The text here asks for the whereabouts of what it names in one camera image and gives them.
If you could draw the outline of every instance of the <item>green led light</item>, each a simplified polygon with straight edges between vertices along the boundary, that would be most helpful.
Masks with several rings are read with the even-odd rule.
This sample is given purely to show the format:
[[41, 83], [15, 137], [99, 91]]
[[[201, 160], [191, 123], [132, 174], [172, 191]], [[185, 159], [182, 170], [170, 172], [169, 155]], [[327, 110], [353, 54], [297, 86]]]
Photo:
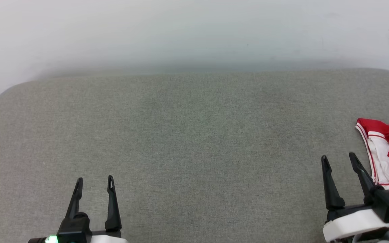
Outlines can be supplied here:
[[58, 243], [58, 237], [56, 235], [51, 235], [46, 239], [46, 243]]

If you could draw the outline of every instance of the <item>white wall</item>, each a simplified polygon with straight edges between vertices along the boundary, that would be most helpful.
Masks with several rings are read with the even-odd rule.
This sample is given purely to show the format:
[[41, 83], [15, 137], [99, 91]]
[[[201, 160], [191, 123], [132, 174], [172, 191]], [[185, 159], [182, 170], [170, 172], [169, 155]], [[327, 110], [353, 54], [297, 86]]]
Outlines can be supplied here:
[[389, 0], [0, 0], [0, 94], [65, 75], [389, 69]]

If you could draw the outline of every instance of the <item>gray cushion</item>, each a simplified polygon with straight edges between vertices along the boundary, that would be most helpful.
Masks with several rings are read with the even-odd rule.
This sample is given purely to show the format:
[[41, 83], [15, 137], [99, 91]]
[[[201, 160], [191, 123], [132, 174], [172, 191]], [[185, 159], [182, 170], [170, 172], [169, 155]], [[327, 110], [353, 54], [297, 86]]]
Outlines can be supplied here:
[[124, 236], [324, 242], [320, 167], [362, 203], [359, 117], [389, 123], [389, 71], [73, 77], [0, 96], [0, 242], [55, 234], [74, 184], [104, 228], [113, 175]]

